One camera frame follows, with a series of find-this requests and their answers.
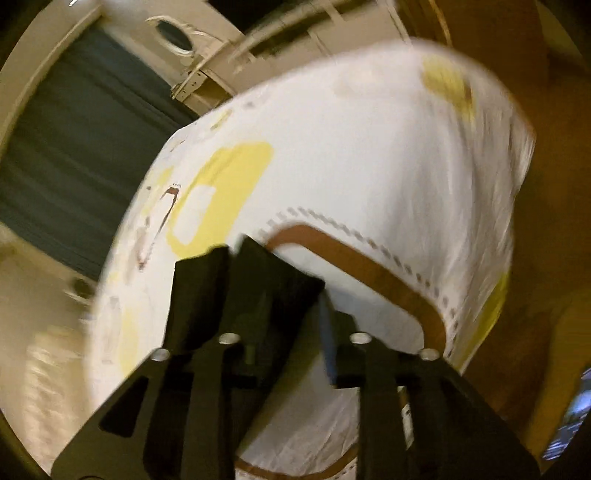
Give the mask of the white patterned bed sheet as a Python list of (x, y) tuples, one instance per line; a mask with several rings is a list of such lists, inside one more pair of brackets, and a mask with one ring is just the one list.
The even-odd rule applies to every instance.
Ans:
[[(315, 61), (178, 130), (100, 280), (92, 415), (161, 346), (177, 262), (245, 238), (322, 279), (359, 330), (461, 375), (503, 305), (533, 148), (505, 87), (431, 42)], [(358, 399), (329, 382), (317, 303), (231, 479), (358, 479)]]

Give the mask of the dark green curtain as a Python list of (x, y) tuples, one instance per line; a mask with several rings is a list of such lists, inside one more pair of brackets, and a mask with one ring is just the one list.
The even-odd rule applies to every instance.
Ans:
[(1, 160), (1, 222), (96, 280), (168, 138), (197, 120), (169, 85), (97, 25), (59, 57)]

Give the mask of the white vanity with oval mirror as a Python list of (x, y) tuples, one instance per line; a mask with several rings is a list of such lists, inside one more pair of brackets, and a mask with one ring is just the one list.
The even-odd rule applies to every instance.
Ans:
[(410, 38), (398, 1), (203, 1), (192, 20), (158, 12), (150, 33), (180, 63), (173, 99), (204, 113), (274, 77), (373, 44)]

